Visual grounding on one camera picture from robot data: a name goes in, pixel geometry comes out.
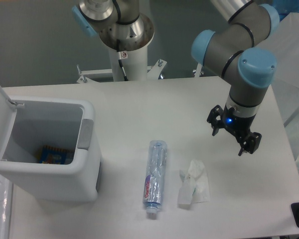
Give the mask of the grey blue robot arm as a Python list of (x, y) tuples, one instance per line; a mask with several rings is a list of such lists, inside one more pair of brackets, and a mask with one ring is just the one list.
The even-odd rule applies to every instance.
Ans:
[[(229, 28), (199, 33), (191, 56), (231, 88), (226, 105), (215, 106), (207, 122), (213, 134), (225, 129), (236, 138), (241, 153), (252, 154), (262, 136), (250, 127), (277, 68), (275, 56), (258, 44), (278, 28), (279, 14), (271, 5), (252, 0), (215, 0), (213, 5)], [(147, 50), (154, 26), (137, 0), (81, 0), (72, 14), (86, 35), (99, 36), (108, 48), (115, 81), (149, 79)]]

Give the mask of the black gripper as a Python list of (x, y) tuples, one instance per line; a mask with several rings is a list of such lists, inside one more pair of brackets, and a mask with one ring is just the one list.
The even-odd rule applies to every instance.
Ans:
[(258, 132), (251, 132), (250, 127), (256, 116), (253, 114), (248, 117), (235, 115), (233, 107), (225, 106), (224, 111), (216, 105), (209, 113), (207, 122), (213, 129), (212, 136), (215, 136), (219, 129), (225, 128), (229, 133), (238, 139), (241, 148), (238, 155), (243, 153), (253, 154), (259, 147), (262, 135)]

